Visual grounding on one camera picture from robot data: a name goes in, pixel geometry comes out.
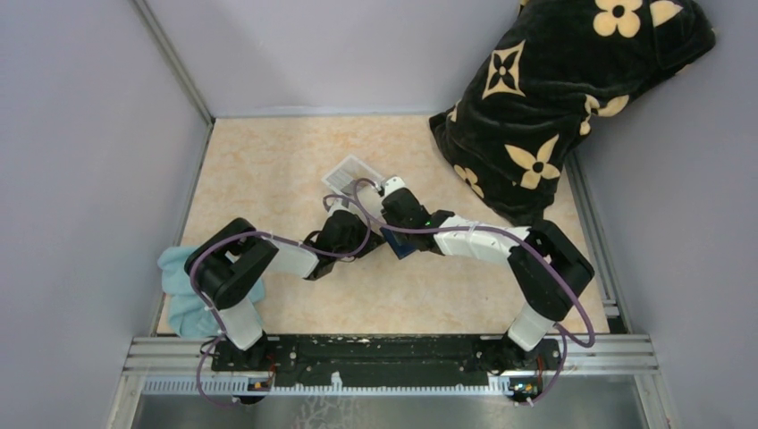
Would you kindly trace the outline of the navy blue card holder wallet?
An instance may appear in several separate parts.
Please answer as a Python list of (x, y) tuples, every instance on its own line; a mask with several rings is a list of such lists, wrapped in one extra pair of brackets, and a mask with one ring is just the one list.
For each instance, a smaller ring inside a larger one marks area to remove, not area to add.
[(382, 233), (385, 242), (389, 245), (390, 249), (399, 260), (402, 260), (417, 251), (417, 248), (414, 245), (399, 238), (394, 231), (381, 228), (380, 232)]

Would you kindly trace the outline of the white plastic card box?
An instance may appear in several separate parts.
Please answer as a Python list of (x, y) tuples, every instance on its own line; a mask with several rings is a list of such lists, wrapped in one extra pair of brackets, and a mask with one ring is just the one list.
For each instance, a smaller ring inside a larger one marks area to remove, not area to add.
[(323, 178), (322, 183), (333, 193), (359, 201), (369, 212), (379, 213), (382, 202), (404, 182), (397, 176), (385, 178), (358, 157), (350, 155), (340, 161)]

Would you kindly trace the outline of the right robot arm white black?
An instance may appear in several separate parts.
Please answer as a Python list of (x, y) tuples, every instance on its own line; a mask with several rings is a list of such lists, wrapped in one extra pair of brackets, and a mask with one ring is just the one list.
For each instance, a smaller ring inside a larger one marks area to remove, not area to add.
[(380, 185), (379, 196), (383, 219), (401, 243), (512, 271), (526, 301), (503, 344), (503, 356), (515, 368), (526, 368), (537, 358), (538, 343), (566, 318), (594, 278), (590, 262), (551, 221), (505, 228), (451, 211), (430, 213), (397, 176)]

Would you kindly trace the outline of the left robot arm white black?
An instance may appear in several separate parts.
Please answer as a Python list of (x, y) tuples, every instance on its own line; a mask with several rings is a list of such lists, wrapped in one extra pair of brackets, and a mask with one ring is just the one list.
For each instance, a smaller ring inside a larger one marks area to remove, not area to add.
[(331, 208), (324, 225), (302, 241), (257, 230), (236, 218), (188, 257), (184, 270), (192, 289), (210, 308), (221, 336), (234, 346), (232, 356), (248, 370), (268, 357), (262, 323), (248, 299), (268, 271), (316, 281), (343, 259), (359, 259), (385, 239), (345, 203)]

